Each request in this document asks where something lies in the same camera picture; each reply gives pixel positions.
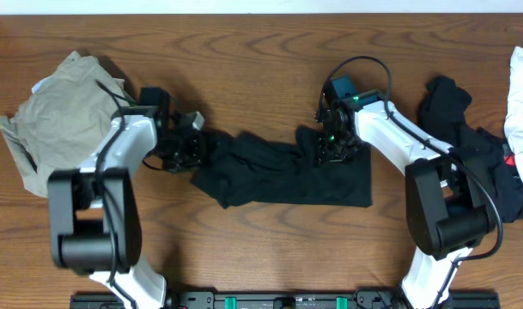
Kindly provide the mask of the black shirt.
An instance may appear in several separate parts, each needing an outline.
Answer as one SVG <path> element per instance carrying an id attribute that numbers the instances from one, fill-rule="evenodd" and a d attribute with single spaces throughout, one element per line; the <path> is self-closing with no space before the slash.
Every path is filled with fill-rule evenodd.
<path id="1" fill-rule="evenodd" d="M 322 133 L 301 126 L 295 142 L 270 142 L 250 132 L 206 134 L 208 156 L 192 184 L 223 208 L 250 202 L 372 205 L 371 153 L 345 163 L 319 163 Z"/>

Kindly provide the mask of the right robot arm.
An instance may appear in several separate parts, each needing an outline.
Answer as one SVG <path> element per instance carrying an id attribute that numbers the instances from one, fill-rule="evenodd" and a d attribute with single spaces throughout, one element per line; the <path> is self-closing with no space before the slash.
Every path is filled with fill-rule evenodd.
<path id="1" fill-rule="evenodd" d="M 401 283 L 404 303 L 442 305 L 460 264 L 500 225 L 481 155 L 434 138 L 381 91 L 360 94 L 347 76 L 325 84 L 317 119 L 324 127 L 319 163 L 352 161 L 372 146 L 404 175 L 406 220 L 417 246 Z"/>

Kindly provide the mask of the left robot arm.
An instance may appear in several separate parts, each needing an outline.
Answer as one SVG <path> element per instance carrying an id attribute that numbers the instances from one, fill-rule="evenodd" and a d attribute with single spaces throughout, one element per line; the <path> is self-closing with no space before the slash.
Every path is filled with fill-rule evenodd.
<path id="1" fill-rule="evenodd" d="M 202 164 L 206 141 L 200 112 L 171 107 L 161 88 L 143 88 L 139 103 L 111 90 L 111 128 L 80 165 L 47 182 L 53 262 L 102 284 L 108 293 L 78 293 L 72 308 L 180 308 L 178 293 L 142 254 L 142 228 L 131 180 L 150 156 L 163 172 Z"/>

